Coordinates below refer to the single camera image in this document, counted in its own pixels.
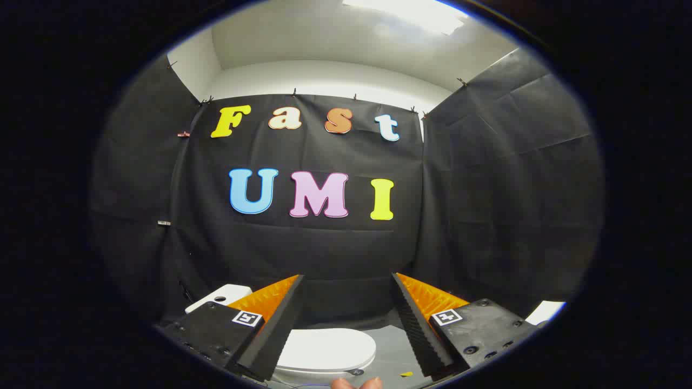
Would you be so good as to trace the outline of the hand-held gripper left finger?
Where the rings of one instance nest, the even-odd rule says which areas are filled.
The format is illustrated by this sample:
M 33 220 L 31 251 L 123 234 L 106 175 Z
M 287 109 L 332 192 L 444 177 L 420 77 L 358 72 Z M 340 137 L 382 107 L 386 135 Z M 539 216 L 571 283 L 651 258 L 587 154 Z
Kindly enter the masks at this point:
M 267 381 L 301 315 L 303 281 L 294 275 L 230 304 L 205 302 L 161 332 L 208 364 Z

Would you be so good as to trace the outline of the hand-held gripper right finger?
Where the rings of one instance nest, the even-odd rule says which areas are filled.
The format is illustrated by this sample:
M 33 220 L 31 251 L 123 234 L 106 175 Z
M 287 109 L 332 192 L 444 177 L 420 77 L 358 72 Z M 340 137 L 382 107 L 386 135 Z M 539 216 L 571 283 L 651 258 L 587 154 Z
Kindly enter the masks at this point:
M 442 379 L 486 365 L 540 327 L 483 298 L 468 302 L 401 273 L 391 298 L 422 373 Z

